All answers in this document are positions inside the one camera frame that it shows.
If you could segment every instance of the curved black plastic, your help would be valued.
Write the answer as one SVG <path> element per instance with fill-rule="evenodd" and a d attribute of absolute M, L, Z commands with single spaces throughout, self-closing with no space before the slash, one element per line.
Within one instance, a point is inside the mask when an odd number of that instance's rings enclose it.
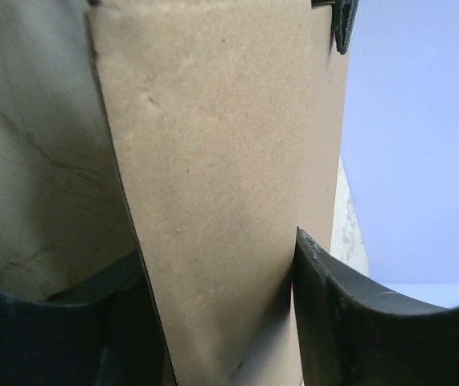
<path fill-rule="evenodd" d="M 305 386 L 459 386 L 459 308 L 398 294 L 300 229 L 293 294 Z"/>
<path fill-rule="evenodd" d="M 0 385 L 160 385 L 164 351 L 137 251 L 45 302 L 0 292 Z"/>

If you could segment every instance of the beige surface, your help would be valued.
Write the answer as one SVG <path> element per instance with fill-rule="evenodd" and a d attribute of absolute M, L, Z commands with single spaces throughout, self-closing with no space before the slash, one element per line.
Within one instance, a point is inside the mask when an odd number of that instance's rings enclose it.
<path fill-rule="evenodd" d="M 323 248 L 330 249 L 338 159 L 342 136 L 348 55 L 329 53 L 331 7 L 312 11 L 315 74 L 312 116 L 305 139 L 299 226 Z"/>
<path fill-rule="evenodd" d="M 230 386 L 298 386 L 301 376 L 292 378 L 289 362 L 293 317 L 269 318 L 248 349 L 241 367 L 231 376 Z"/>
<path fill-rule="evenodd" d="M 222 384 L 293 258 L 309 3 L 102 6 L 90 19 L 178 382 Z"/>

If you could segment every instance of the cardboard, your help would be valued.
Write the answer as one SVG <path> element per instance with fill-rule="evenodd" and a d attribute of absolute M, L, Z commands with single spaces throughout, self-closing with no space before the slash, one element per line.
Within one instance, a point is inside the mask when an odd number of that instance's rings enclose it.
<path fill-rule="evenodd" d="M 310 5 L 109 3 L 96 69 L 176 379 L 223 384 L 289 280 Z"/>

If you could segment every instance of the dark green object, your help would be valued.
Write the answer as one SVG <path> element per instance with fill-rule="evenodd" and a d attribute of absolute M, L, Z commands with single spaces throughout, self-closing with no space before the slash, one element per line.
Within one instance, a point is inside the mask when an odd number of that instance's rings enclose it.
<path fill-rule="evenodd" d="M 334 37 L 336 49 L 342 55 L 345 55 L 349 50 L 358 3 L 359 0 L 311 0 L 311 6 L 333 6 L 331 39 Z"/>

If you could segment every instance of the black rubber piece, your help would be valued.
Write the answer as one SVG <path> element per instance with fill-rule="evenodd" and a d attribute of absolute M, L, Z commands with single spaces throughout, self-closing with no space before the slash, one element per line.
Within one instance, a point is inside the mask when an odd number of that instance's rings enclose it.
<path fill-rule="evenodd" d="M 345 55 L 350 47 L 359 0 L 335 0 L 331 30 L 335 34 L 336 49 Z"/>
<path fill-rule="evenodd" d="M 398 294 L 302 230 L 293 294 L 305 386 L 459 386 L 459 308 Z"/>

